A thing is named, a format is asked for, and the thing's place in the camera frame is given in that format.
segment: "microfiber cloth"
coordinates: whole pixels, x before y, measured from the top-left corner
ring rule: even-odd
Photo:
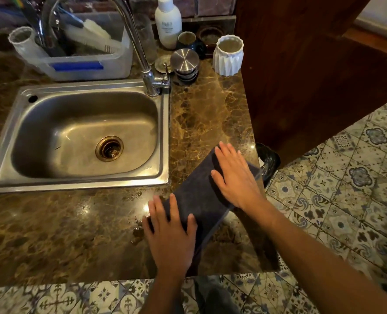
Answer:
[[[252,164],[248,167],[255,179],[261,177],[261,170]],[[196,231],[195,254],[209,241],[228,212],[234,205],[227,201],[211,177],[211,170],[217,170],[223,175],[215,149],[206,156],[201,164],[194,169],[188,178],[175,192],[180,221],[186,230],[189,214],[193,214],[198,224]],[[170,201],[167,199],[163,206],[167,218],[170,219]]]

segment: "sink rim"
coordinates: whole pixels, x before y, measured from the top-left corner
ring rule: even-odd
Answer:
[[[95,82],[73,82],[49,85],[36,85],[20,87],[16,94],[14,103],[5,120],[1,135],[0,135],[0,171],[6,157],[12,154],[12,148],[17,138],[17,132],[23,117],[32,109],[23,108],[24,99],[39,93],[66,93],[78,94],[77,91],[96,90],[99,91],[118,91],[118,92],[141,92],[147,96],[144,82],[142,79],[126,79],[113,81],[95,81]],[[139,168],[126,173],[117,173],[111,175],[102,175],[100,177],[77,177],[77,178],[29,178],[18,172],[18,175],[23,176],[23,184],[12,184],[0,186],[0,193],[9,192],[24,192],[37,190],[72,190],[86,188],[113,188],[124,186],[146,186],[166,184],[169,181],[169,126],[170,126],[170,95],[168,92],[162,93],[160,96],[152,99],[157,107],[158,112],[158,135],[157,144],[159,144],[153,155],[159,152],[159,172],[156,175],[147,176],[131,176],[145,170],[144,166],[152,160],[153,155]],[[8,164],[12,164],[12,160],[8,159]]]

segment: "forearm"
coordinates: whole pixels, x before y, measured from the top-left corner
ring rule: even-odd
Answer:
[[[183,279],[171,278],[160,273],[139,312],[140,314],[168,314],[173,311],[176,298],[180,297]]]
[[[307,235],[266,200],[248,214],[265,230],[321,313],[387,312],[387,293]]]

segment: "dark mug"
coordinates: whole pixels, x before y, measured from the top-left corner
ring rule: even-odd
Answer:
[[[181,32],[177,37],[176,49],[189,48],[198,53],[200,59],[205,59],[206,45],[192,32]]]

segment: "person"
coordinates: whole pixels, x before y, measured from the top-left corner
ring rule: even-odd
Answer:
[[[240,151],[220,142],[215,154],[223,177],[216,170],[211,171],[211,176],[221,193],[268,234],[320,313],[387,313],[386,292],[299,229],[266,200]],[[167,314],[180,296],[191,265],[197,225],[191,214],[187,231],[183,230],[173,194],[169,222],[158,196],[149,201],[148,207],[154,234],[145,217],[143,228],[157,265],[157,276],[140,313]]]

